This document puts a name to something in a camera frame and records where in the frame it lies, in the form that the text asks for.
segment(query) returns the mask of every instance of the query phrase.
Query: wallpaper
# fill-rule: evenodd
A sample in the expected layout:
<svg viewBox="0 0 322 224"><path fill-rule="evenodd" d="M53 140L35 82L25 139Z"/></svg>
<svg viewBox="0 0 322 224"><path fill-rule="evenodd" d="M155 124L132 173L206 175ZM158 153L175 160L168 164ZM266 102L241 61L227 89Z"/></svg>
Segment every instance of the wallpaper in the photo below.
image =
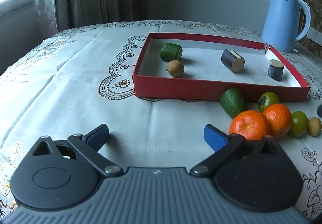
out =
<svg viewBox="0 0 322 224"><path fill-rule="evenodd" d="M307 0L307 3L311 8L311 27L322 32L322 0ZM300 43L322 59L322 46L306 37Z"/></svg>

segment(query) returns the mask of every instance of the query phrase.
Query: avocado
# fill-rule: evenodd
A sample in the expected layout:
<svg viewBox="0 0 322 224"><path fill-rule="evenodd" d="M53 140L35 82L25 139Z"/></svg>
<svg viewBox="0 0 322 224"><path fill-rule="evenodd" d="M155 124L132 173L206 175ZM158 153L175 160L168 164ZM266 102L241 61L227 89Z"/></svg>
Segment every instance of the avocado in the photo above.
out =
<svg viewBox="0 0 322 224"><path fill-rule="evenodd" d="M240 91L236 88L231 88L226 91L221 96L219 102L231 118L235 118L239 113L247 110L247 104Z"/></svg>

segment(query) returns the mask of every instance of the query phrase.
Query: blue electric kettle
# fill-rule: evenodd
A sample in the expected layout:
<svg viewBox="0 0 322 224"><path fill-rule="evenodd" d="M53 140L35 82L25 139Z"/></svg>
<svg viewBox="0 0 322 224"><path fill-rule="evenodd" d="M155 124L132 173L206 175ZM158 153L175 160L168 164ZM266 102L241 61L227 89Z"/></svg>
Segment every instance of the blue electric kettle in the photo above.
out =
<svg viewBox="0 0 322 224"><path fill-rule="evenodd" d="M298 34L300 7L305 12L305 26ZM269 0L262 39L276 50L292 52L295 42L302 39L311 24L310 7L303 0Z"/></svg>

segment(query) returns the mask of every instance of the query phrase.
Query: wooden cylinder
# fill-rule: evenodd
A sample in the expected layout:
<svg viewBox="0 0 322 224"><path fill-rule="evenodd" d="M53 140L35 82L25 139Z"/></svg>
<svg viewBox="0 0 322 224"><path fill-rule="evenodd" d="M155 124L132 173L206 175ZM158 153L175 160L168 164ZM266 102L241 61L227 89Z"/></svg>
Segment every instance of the wooden cylinder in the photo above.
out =
<svg viewBox="0 0 322 224"><path fill-rule="evenodd" d="M245 65L245 59L234 50L224 50L221 61L233 73L240 72Z"/></svg>
<svg viewBox="0 0 322 224"><path fill-rule="evenodd" d="M320 104L317 108L317 114L319 117L322 117L322 104Z"/></svg>
<svg viewBox="0 0 322 224"><path fill-rule="evenodd" d="M281 81L283 78L284 64L278 60L270 60L268 64L268 76L275 81Z"/></svg>

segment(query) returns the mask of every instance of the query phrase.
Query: kettle handle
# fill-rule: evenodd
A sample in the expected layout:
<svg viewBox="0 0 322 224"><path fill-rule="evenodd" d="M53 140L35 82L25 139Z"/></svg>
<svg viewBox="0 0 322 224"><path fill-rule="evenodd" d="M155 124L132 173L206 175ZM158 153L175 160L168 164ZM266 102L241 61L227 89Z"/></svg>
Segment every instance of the kettle handle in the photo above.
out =
<svg viewBox="0 0 322 224"><path fill-rule="evenodd" d="M311 25L311 9L309 5L303 0L298 0L298 2L305 12L305 26L303 31L296 37L295 41L301 40L308 33Z"/></svg>

